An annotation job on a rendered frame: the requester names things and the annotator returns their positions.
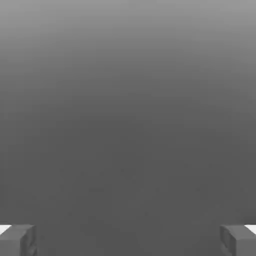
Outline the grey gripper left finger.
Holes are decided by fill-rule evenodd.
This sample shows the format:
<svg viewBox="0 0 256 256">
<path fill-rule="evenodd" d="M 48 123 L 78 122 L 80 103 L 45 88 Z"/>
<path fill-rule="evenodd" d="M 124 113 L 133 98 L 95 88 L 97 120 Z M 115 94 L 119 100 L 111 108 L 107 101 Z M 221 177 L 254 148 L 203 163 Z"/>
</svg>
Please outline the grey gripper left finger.
<svg viewBox="0 0 256 256">
<path fill-rule="evenodd" d="M 0 224 L 0 256 L 38 256 L 37 226 Z"/>
</svg>

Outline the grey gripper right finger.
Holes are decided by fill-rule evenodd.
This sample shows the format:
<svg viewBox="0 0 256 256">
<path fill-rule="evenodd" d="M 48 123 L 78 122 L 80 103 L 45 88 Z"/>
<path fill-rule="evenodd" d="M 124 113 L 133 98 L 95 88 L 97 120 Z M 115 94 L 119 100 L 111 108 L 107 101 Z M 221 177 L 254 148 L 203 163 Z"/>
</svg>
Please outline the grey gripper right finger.
<svg viewBox="0 0 256 256">
<path fill-rule="evenodd" d="M 256 256 L 256 224 L 221 225 L 219 235 L 224 256 Z"/>
</svg>

